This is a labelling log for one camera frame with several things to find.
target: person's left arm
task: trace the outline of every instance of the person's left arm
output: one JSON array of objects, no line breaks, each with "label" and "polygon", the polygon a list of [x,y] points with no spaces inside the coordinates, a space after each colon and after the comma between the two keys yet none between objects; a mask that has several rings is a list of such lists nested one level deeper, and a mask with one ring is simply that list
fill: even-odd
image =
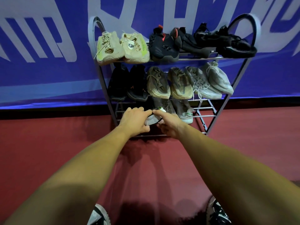
[{"label": "person's left arm", "polygon": [[116,159],[130,137],[149,132],[151,110],[128,108],[120,124],[91,144],[44,182],[5,222],[10,224],[85,225]]}]

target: black baseboard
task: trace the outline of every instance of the black baseboard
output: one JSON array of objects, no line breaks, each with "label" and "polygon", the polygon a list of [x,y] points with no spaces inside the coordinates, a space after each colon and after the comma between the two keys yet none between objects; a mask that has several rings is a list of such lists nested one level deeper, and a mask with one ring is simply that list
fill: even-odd
[{"label": "black baseboard", "polygon": [[[216,109],[221,106],[222,100],[212,100]],[[300,96],[275,97],[256,99],[230,99],[225,109],[250,109],[266,107],[300,106]],[[37,109],[0,110],[0,120],[30,119],[30,118],[58,118],[110,115],[107,105],[71,106]]]}]

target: hand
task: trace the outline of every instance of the hand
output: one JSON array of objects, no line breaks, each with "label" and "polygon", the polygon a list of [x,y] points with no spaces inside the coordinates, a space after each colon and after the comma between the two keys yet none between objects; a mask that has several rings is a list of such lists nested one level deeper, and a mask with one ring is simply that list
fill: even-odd
[{"label": "hand", "polygon": [[163,134],[175,139],[179,139],[184,127],[188,124],[184,123],[177,114],[169,114],[161,110],[152,110],[153,114],[163,118],[156,126],[161,129]]},{"label": "hand", "polygon": [[136,136],[140,133],[149,132],[150,126],[145,126],[144,122],[151,114],[152,110],[144,111],[143,107],[135,107],[133,109],[129,107],[123,114],[118,127],[123,128],[123,131],[128,133],[129,137]]}]

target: person's left hand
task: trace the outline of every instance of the person's left hand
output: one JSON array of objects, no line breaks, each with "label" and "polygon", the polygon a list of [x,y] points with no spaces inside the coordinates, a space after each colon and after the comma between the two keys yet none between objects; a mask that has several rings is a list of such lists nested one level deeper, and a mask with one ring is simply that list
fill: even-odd
[{"label": "person's left hand", "polygon": [[144,111],[143,107],[127,108],[118,125],[123,131],[129,134],[129,137],[136,136],[140,133],[150,131],[150,126],[145,126],[144,122],[147,117],[152,114],[152,110]]}]

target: metal shoe rack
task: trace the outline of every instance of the metal shoe rack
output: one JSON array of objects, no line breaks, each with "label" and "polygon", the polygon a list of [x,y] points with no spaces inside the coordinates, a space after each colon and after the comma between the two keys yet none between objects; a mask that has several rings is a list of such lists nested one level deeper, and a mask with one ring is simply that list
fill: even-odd
[{"label": "metal shoe rack", "polygon": [[[242,19],[247,19],[250,21],[251,25],[252,25],[252,29],[253,29],[253,39],[252,39],[252,46],[254,46],[255,44],[257,44],[257,41],[258,41],[258,38],[260,37],[260,21],[259,19],[253,15],[253,14],[242,14],[240,16],[238,16],[237,18],[235,18],[231,23],[230,25],[228,26],[228,29],[230,30],[230,28],[234,28],[237,26],[238,22],[240,22]],[[97,17],[97,16],[93,16],[89,19],[89,22],[88,22],[88,41],[89,41],[89,46],[90,46],[90,49],[91,49],[91,53],[92,53],[92,57],[94,58],[96,56],[96,53],[97,53],[97,45],[95,43],[95,26],[98,26],[100,31],[101,32],[104,32],[105,29],[104,29],[104,26],[103,26],[103,23],[101,22],[100,18]],[[189,53],[186,53],[186,52],[181,52],[180,53],[180,56],[187,56]],[[196,57],[193,57],[193,58],[179,58],[179,61],[192,61],[192,60],[196,60],[196,61],[200,61],[200,60],[215,60],[216,62],[218,62],[219,60],[222,60],[222,59],[227,59],[227,58],[224,58],[222,56],[219,56],[218,54],[215,56],[215,57],[208,57],[208,58],[196,58]],[[249,63],[251,62],[252,58],[245,58],[239,71],[238,71],[238,74],[236,76],[236,78],[234,79],[233,83],[232,83],[232,88],[235,90],[238,83],[240,82],[243,74],[245,73]],[[135,101],[124,101],[124,102],[117,102],[116,103],[116,108],[115,110],[113,110],[113,107],[112,107],[112,103],[109,99],[109,96],[107,94],[107,86],[106,86],[106,83],[104,81],[104,77],[103,77],[103,74],[102,74],[102,68],[98,65],[97,63],[97,60],[96,58],[94,58],[94,64],[95,64],[95,67],[96,67],[96,70],[97,70],[97,74],[98,74],[98,77],[99,77],[99,80],[100,80],[100,83],[101,83],[101,87],[102,87],[102,91],[103,91],[103,94],[105,96],[105,99],[106,99],[106,102],[107,102],[107,105],[108,105],[108,108],[110,110],[110,113],[111,113],[111,116],[112,116],[112,119],[114,121],[114,124],[115,126],[118,126],[120,120],[121,120],[121,117],[122,117],[122,114],[125,112],[124,108],[123,108],[123,105],[124,104],[135,104],[136,102]],[[110,64],[111,66],[111,70],[113,71],[114,69],[114,65],[113,64]],[[230,95],[226,95],[222,101],[222,104],[221,104],[221,107],[216,110],[215,107],[213,106],[212,102],[209,100],[209,99],[202,99],[202,101],[207,101],[207,104],[208,106],[202,106],[202,102],[200,99],[189,99],[189,101],[197,101],[199,102],[198,103],[198,106],[194,108],[194,115],[193,117],[194,118],[200,118],[201,120],[201,123],[203,125],[203,129],[204,129],[204,134],[209,134],[210,131],[212,130],[212,127],[213,125],[216,123],[216,120],[217,118],[220,116],[220,114],[222,113],[224,107],[226,106],[228,100],[230,99]],[[201,115],[201,112],[202,110],[211,110],[212,111],[212,115]],[[209,125],[207,125],[205,122],[204,122],[204,119],[205,117],[212,117],[212,121]],[[166,136],[166,135],[138,135],[137,137],[144,137],[144,136]]]}]

